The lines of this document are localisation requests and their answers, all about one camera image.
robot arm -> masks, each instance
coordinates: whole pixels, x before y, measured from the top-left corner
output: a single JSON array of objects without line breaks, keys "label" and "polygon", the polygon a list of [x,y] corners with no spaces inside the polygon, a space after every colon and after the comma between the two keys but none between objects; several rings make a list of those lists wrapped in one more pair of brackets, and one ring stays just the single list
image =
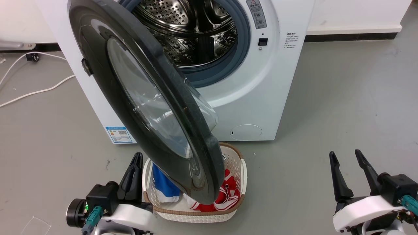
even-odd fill
[{"label": "robot arm", "polygon": [[334,195],[337,202],[333,223],[336,231],[351,232],[353,235],[367,231],[385,230],[382,234],[401,235],[402,221],[416,225],[418,183],[404,174],[391,176],[377,175],[372,165],[360,150],[355,151],[360,167],[366,174],[370,186],[370,196],[354,197],[347,187],[339,169],[334,152],[329,153]]},{"label": "robot arm", "polygon": [[86,199],[68,206],[68,226],[82,228],[82,235],[152,235],[156,218],[150,203],[142,202],[143,156],[136,153],[120,184],[95,185]]}]

stainless steel drum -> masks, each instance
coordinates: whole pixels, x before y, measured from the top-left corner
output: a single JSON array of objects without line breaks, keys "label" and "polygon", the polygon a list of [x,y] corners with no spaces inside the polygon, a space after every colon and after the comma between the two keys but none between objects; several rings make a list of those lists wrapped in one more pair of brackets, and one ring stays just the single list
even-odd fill
[{"label": "stainless steel drum", "polygon": [[179,67],[212,63],[237,39],[231,16],[213,0],[142,0],[132,13]]}]

clothing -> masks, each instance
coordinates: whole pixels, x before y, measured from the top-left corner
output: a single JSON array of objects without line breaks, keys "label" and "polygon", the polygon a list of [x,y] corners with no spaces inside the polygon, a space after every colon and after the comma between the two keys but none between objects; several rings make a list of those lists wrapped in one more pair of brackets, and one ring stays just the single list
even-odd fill
[{"label": "clothing", "polygon": [[176,202],[180,198],[180,190],[153,163],[155,192],[160,202]]},{"label": "clothing", "polygon": [[210,205],[203,205],[196,202],[186,194],[183,194],[183,196],[186,198],[187,204],[189,204],[191,209],[199,210],[201,212],[214,212],[225,211],[233,208],[240,200],[241,194],[237,188],[237,183],[234,179],[234,176],[228,169],[226,169],[225,179],[221,188],[219,189],[219,196],[215,203]]}]

blue cloth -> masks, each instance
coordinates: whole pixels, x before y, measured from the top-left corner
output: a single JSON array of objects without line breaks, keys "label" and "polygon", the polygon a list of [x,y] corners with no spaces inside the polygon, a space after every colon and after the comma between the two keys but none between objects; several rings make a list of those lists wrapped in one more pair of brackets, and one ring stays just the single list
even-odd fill
[{"label": "blue cloth", "polygon": [[176,202],[180,197],[180,190],[153,163],[153,175],[157,197],[160,202]]}]

sticker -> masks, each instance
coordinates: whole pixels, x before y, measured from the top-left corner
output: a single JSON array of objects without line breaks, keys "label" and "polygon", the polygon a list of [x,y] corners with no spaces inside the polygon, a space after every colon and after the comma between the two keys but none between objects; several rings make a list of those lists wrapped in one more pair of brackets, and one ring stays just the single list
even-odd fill
[{"label": "sticker", "polygon": [[284,49],[296,48],[299,41],[299,36],[296,33],[287,33]]},{"label": "sticker", "polygon": [[247,5],[250,8],[252,18],[254,19],[255,28],[266,28],[263,8],[261,7],[260,0],[247,0]]},{"label": "sticker", "polygon": [[112,138],[113,143],[132,143],[132,138],[129,136],[126,127],[107,126],[106,130]]}]

